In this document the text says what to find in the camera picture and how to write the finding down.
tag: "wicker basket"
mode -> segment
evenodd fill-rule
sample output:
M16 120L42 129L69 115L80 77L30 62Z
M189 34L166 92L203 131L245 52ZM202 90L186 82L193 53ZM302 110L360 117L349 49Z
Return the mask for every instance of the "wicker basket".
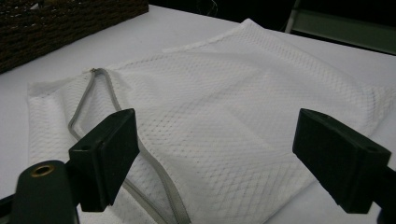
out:
M149 11L148 0L47 0L40 3L0 0L0 3L0 74Z

